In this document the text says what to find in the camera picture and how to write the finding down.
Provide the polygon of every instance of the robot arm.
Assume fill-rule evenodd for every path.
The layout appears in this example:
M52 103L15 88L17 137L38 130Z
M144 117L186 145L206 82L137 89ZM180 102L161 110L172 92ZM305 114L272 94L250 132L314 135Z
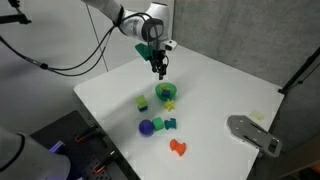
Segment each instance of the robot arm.
M115 0L81 1L100 10L124 35L149 42L152 48L152 56L149 59L152 71L159 73L160 80L163 79L167 69L167 64L163 63L165 51L173 51L177 46L177 43L168 37L169 8L166 4L151 3L145 14L141 14L144 19L139 16L127 19L136 12L124 9Z

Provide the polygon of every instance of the small toy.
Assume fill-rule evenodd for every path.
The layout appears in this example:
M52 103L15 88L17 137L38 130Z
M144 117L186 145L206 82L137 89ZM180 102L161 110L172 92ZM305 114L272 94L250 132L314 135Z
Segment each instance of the small toy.
M160 83L155 88L156 94L161 101L166 101L167 99L174 99L177 93L177 87L171 83Z
M140 112L145 111L148 109L148 102L144 95L141 95L136 98L136 104Z
M163 123L161 117L154 118L152 120L152 124L153 124L153 129L155 131L159 131L164 128L164 123Z
M170 149L171 151L177 151L179 156L182 156L187 149L186 143L180 144L176 139L172 139L170 141Z
M168 130L169 128L177 129L176 119L175 118L170 118L170 121L169 120L165 120L164 121L164 126L166 127L166 130Z
M163 89L162 93L161 93L161 96L170 97L170 90Z
M146 119L140 122L139 124L139 131L141 134L150 136L153 133L153 123Z
M163 104L164 108L168 109L168 111L170 112L172 109L174 109L174 101L173 100L167 100L164 104Z

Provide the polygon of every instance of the white tabletop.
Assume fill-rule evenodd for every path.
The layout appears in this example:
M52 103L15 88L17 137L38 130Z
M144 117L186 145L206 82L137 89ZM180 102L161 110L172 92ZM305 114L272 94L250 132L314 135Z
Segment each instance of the white tabletop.
M246 179L258 150L231 136L226 119L258 111L264 120L255 122L269 130L284 97L279 87L181 46L169 57L161 82L177 86L171 112L156 97L158 74L142 58L76 86L75 92L141 179ZM141 113L135 98L142 94L149 109ZM176 118L177 129L143 137L139 122L158 116ZM182 157L170 150L173 138L187 144Z

